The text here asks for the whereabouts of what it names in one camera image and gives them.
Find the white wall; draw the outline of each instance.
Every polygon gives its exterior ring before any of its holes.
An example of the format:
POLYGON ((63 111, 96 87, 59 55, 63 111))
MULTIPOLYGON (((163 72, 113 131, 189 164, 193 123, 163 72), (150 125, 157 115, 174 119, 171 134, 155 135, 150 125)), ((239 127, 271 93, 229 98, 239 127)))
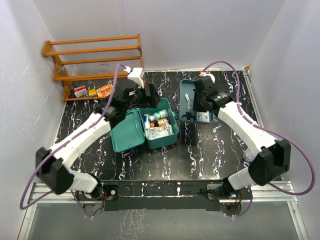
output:
POLYGON ((141 34, 147 70, 251 65, 284 0, 34 0, 59 40, 141 34))
MULTIPOLYGON (((320 173, 320 2, 286 0, 250 68, 253 91, 266 127, 295 140, 320 173)), ((306 161, 291 151, 288 178, 295 191, 311 181, 306 161)), ((310 239, 319 239, 320 186, 298 198, 310 239)))
POLYGON ((0 1, 0 239, 17 239, 25 215, 19 202, 35 169, 35 153, 49 147, 63 109, 54 64, 41 55, 53 37, 32 0, 0 1))

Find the robotic arm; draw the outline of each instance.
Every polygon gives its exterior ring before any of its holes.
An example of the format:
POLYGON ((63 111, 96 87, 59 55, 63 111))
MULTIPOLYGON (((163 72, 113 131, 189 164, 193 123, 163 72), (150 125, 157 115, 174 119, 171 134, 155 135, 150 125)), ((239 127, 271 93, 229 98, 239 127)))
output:
POLYGON ((100 108, 92 113, 85 123, 63 141, 53 145, 48 150, 41 147, 36 152, 36 165, 38 166, 51 151, 58 149, 65 142, 69 142, 67 146, 57 151, 37 174, 56 194, 62 194, 70 189, 83 191, 89 194, 92 199, 100 198, 103 194, 102 182, 93 174, 71 170, 74 161, 92 143, 123 121, 130 109, 156 108, 158 106, 160 97, 156 87, 154 84, 148 84, 145 88, 143 69, 126 67, 125 71, 129 73, 128 80, 120 80, 117 83, 110 107, 106 110, 105 115, 102 116, 108 97, 104 99, 100 108), (80 132, 82 134, 71 141, 80 132))
POLYGON ((277 140, 267 132, 260 130, 245 111, 238 110, 237 103, 229 93, 218 92, 215 77, 201 73, 195 80, 193 110, 212 112, 218 119, 228 124, 248 146, 254 157, 249 167, 223 179, 223 184, 214 193, 230 196, 245 187, 264 186, 289 170, 291 145, 286 140, 277 140))

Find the red and white box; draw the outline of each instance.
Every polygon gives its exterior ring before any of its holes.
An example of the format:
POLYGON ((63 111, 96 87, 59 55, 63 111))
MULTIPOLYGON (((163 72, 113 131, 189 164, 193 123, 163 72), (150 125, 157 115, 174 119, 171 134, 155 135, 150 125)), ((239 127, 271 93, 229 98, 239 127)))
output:
POLYGON ((74 95, 75 95, 77 98, 79 98, 79 97, 81 97, 81 96, 83 96, 83 95, 88 94, 87 87, 84 86, 84 85, 74 88, 73 91, 74 91, 74 95))

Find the marble tabletop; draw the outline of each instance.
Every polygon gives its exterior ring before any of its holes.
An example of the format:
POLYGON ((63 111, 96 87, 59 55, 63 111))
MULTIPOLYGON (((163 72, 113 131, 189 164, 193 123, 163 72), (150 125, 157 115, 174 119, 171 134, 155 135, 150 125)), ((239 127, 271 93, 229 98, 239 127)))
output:
MULTIPOLYGON (((232 71, 212 71, 219 91, 236 94, 236 78, 232 71)), ((256 121, 256 115, 242 71, 240 101, 242 108, 256 121)), ((146 72, 146 81, 154 83, 158 94, 167 98, 173 111, 179 111, 180 81, 194 80, 197 71, 146 72)), ((85 82, 89 88, 103 86, 111 80, 85 82)), ((58 129, 56 142, 63 140, 83 124, 99 105, 97 100, 67 102, 58 129)), ((242 159, 247 148, 224 122, 194 124, 177 120, 180 132, 176 144, 157 149, 148 148, 147 141, 136 147, 115 153, 109 134, 94 142, 74 162, 72 169, 93 173, 101 180, 221 180, 246 166, 242 159)))

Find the teal lid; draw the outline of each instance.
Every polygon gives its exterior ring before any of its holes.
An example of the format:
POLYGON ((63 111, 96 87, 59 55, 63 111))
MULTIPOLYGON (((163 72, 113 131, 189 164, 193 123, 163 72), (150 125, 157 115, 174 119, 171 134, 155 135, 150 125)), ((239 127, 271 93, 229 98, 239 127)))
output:
POLYGON ((145 135, 136 108, 127 112, 125 120, 110 131, 110 136, 112 148, 116 153, 121 153, 145 142, 145 135))

